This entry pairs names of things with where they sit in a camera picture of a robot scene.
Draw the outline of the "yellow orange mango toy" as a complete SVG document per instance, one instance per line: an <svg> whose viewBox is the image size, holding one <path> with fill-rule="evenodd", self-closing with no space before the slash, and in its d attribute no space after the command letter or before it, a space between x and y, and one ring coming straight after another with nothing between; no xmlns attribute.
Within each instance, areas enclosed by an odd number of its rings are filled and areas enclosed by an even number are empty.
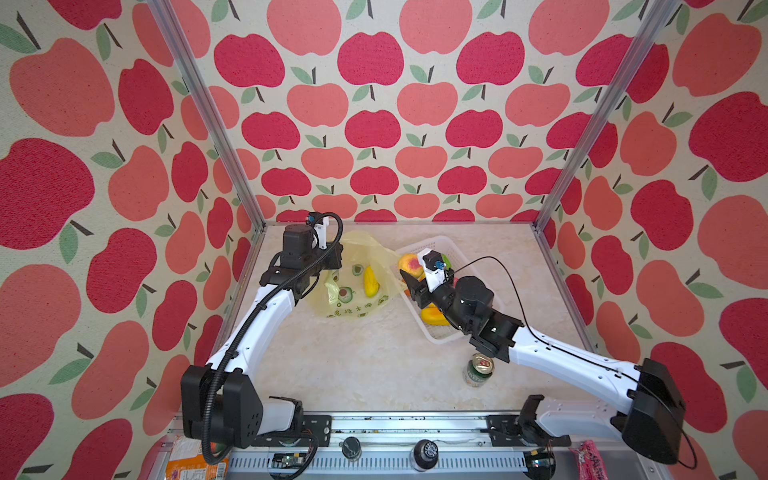
<svg viewBox="0 0 768 480"><path fill-rule="evenodd" d="M421 310L420 318L422 322L430 326L449 326L450 322L445 315L434 305L430 304Z"/></svg>

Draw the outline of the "peach toy fruit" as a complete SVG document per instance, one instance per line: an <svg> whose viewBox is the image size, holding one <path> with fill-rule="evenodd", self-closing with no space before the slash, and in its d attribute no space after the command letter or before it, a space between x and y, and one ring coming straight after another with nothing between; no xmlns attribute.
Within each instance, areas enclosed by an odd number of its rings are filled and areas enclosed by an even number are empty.
<svg viewBox="0 0 768 480"><path fill-rule="evenodd" d="M424 267L416 254L408 253L403 255L398 262L398 269L402 270L416 279L424 276Z"/></svg>

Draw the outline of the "yellow plastic bag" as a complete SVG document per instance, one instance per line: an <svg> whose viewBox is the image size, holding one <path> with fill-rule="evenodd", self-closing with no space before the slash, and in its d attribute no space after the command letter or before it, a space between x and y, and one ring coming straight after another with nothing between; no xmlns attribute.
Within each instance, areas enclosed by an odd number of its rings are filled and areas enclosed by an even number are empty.
<svg viewBox="0 0 768 480"><path fill-rule="evenodd" d="M402 281L392 268L399 256L379 243L366 231L345 233L341 244L342 267L323 271L318 286L306 300L313 312L327 318L364 318L386 306L402 293ZM371 266L380 284L378 294L368 298L364 292L363 274Z"/></svg>

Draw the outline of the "yellow banana toy fruit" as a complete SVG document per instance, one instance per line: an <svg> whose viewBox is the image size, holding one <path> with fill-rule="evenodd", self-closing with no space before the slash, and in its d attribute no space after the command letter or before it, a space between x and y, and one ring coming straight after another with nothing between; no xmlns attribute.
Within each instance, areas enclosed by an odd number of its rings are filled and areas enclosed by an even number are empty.
<svg viewBox="0 0 768 480"><path fill-rule="evenodd" d="M368 298L375 297L380 289L380 284L375 276L375 272L371 266L368 266L364 270L363 274L364 292Z"/></svg>

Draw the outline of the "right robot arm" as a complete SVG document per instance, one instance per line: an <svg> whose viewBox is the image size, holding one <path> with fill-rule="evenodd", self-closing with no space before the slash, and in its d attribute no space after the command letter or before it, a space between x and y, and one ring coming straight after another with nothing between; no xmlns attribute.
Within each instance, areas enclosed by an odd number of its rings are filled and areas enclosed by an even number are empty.
<svg viewBox="0 0 768 480"><path fill-rule="evenodd" d="M431 286L405 271L400 275L418 306L436 306L480 354L586 391L616 411L610 424L633 451L665 465L679 462L686 406L664 364L649 358L640 365L614 360L547 337L493 309L493 292L475 276Z"/></svg>

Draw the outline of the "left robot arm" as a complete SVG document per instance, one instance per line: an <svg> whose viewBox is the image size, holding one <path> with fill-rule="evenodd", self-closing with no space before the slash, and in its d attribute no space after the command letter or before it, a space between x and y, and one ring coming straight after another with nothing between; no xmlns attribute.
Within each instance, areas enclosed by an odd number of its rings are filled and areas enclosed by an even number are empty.
<svg viewBox="0 0 768 480"><path fill-rule="evenodd" d="M245 317L204 365L191 366L182 375L183 432L200 441L207 462L224 456L214 451L215 445L229 452L250 447L263 436L300 436L301 402L261 399L254 378L277 330L321 272L341 268L342 225L338 215L319 212L310 213L302 224L288 225L282 249L261 275Z"/></svg>

